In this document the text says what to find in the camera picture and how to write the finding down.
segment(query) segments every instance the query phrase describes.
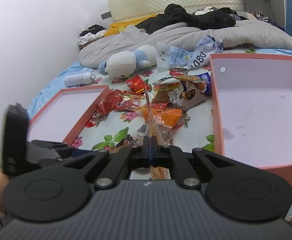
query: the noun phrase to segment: stain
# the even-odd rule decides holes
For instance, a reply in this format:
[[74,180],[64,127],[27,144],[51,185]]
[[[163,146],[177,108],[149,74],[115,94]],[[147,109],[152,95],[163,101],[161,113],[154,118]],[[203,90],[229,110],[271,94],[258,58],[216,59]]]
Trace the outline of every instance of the stain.
[[235,135],[233,135],[230,130],[223,128],[223,134],[225,140],[233,140],[235,138]]

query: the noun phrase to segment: stuffed toy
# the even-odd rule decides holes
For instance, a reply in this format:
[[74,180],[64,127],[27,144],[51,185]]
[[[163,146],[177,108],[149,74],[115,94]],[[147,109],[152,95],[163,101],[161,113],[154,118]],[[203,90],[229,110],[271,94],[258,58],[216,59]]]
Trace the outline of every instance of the stuffed toy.
[[143,45],[133,52],[121,51],[100,63],[98,70],[100,74],[111,78],[128,77],[136,70],[156,65],[156,54],[156,49],[151,45]]

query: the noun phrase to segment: white logo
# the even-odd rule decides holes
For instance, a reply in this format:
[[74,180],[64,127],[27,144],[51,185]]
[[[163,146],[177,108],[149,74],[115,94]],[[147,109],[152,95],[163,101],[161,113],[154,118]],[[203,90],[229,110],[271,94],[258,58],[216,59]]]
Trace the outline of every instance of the white logo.
[[147,181],[146,183],[144,183],[144,186],[148,187],[150,186],[152,183],[150,181]]

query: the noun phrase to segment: white bottle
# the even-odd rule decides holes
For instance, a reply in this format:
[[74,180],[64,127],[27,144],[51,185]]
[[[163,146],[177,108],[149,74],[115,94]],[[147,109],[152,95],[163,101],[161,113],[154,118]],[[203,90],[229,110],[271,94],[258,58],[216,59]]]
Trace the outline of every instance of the white bottle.
[[64,78],[64,85],[66,87],[87,85],[92,83],[96,79],[96,76],[90,72],[73,75]]

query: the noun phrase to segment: yellow fabric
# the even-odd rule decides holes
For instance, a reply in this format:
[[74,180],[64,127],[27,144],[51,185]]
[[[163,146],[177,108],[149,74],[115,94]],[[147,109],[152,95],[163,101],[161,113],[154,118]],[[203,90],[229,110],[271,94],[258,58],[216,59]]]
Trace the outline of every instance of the yellow fabric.
[[146,17],[143,18],[137,18],[134,20],[130,20],[127,22],[118,22],[118,23],[112,23],[109,27],[109,30],[105,33],[105,37],[106,36],[110,36],[110,35],[114,35],[114,34],[118,34],[121,33],[122,31],[124,31],[124,29],[128,26],[128,25],[136,25],[140,22],[142,22],[143,20],[146,20],[150,17],[155,17],[157,14],[153,13],[151,15],[148,15]]

